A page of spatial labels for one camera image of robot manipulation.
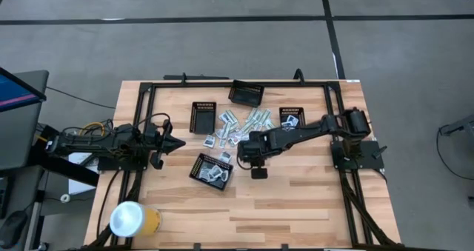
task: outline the yellow cup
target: yellow cup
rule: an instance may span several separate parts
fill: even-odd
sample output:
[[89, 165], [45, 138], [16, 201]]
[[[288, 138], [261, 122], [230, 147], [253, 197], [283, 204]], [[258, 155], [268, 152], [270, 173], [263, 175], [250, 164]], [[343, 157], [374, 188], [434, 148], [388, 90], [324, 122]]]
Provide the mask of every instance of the yellow cup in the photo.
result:
[[133, 201], [120, 203], [110, 215], [110, 229], [118, 237], [153, 235], [161, 222], [157, 209]]

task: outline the black stand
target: black stand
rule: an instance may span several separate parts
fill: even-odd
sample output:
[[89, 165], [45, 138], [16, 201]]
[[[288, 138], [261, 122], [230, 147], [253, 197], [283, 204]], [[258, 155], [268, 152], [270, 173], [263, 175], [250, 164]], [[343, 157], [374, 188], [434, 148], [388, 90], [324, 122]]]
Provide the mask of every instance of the black stand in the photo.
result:
[[[49, 135], [52, 135], [54, 132], [56, 132], [56, 130], [46, 126], [41, 133], [41, 137], [48, 138]], [[58, 173], [74, 181], [80, 181], [81, 183], [97, 187], [99, 174], [63, 158], [49, 156], [45, 151], [46, 145], [47, 143], [44, 141], [36, 141], [30, 150], [28, 157], [29, 165], [39, 165], [50, 172]]]

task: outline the black plastic basket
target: black plastic basket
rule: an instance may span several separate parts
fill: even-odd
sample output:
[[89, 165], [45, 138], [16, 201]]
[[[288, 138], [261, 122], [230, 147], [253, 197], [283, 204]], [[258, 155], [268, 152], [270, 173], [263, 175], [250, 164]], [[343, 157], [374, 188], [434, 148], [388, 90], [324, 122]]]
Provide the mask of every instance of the black plastic basket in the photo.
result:
[[230, 89], [229, 99], [232, 103], [258, 107], [264, 96], [264, 88], [265, 87], [258, 84], [234, 80], [232, 88]]
[[[214, 165], [219, 166], [221, 170], [227, 170], [229, 172], [229, 175], [226, 181], [222, 181], [221, 178], [217, 178], [216, 181], [207, 182], [199, 178], [199, 173], [201, 172], [202, 167], [212, 168], [214, 167]], [[196, 162], [194, 163], [193, 169], [191, 170], [191, 173], [190, 173], [190, 178], [200, 181], [203, 184], [207, 184], [210, 187], [214, 187], [218, 190], [224, 191], [225, 187], [227, 186], [227, 183], [230, 180], [230, 176], [232, 175], [233, 168], [234, 166], [231, 164], [224, 163], [218, 159], [215, 159], [213, 157], [210, 157], [208, 155], [201, 153], [199, 154], [198, 159], [196, 159]]]
[[298, 118], [296, 128], [304, 127], [306, 121], [304, 120], [304, 109], [302, 107], [280, 107], [280, 126], [282, 122], [286, 122], [288, 116], [295, 116]]
[[216, 128], [216, 103], [193, 102], [190, 133], [213, 134]]

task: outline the monitor screen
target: monitor screen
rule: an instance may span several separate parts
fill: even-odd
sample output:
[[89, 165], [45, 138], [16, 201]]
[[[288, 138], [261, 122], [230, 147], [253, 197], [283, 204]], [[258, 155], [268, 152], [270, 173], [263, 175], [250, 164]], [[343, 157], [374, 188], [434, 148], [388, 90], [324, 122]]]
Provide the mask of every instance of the monitor screen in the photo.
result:
[[0, 112], [41, 101], [37, 93], [23, 81], [0, 71]]

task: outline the wooden tabletop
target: wooden tabletop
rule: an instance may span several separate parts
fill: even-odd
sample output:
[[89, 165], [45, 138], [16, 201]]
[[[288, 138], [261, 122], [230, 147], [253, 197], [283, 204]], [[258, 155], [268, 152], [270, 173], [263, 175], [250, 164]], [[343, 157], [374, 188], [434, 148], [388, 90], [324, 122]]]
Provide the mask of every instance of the wooden tabletop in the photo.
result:
[[[357, 107], [368, 115], [361, 83], [340, 83], [344, 106]], [[139, 84], [140, 81], [122, 82], [114, 115], [116, 126], [133, 122]], [[163, 157], [163, 170], [148, 167], [145, 171], [139, 202], [160, 210], [163, 224], [152, 237], [135, 237], [133, 248], [189, 249], [194, 243], [201, 243], [203, 248], [279, 248], [281, 244], [294, 248], [351, 247], [341, 185], [330, 153], [330, 136], [296, 144], [268, 159], [269, 177], [264, 180], [252, 180], [249, 171], [237, 167], [236, 147], [227, 145], [225, 150], [233, 155], [234, 171], [224, 192], [188, 177], [199, 153], [218, 158], [223, 151], [218, 142], [214, 149], [203, 147], [206, 136], [189, 133], [191, 104], [215, 101], [218, 115], [232, 110], [241, 126], [251, 111], [251, 107], [231, 103], [227, 99], [229, 89], [157, 90], [153, 113], [168, 113], [172, 135], [186, 141], [186, 145]], [[318, 87], [266, 87], [259, 108], [272, 111], [274, 124], [279, 123], [279, 107], [303, 107], [307, 124], [327, 114], [324, 93]], [[162, 120], [159, 116], [152, 119], [157, 124]], [[216, 129], [221, 127], [222, 121], [216, 119]], [[392, 240], [400, 241], [384, 179], [373, 170], [359, 170], [359, 174], [367, 210]], [[99, 179], [85, 244], [96, 238], [99, 210], [112, 175], [104, 173]], [[121, 173], [110, 189], [101, 230], [117, 205], [120, 184]], [[363, 242], [360, 218], [357, 211], [354, 213], [358, 238]]]

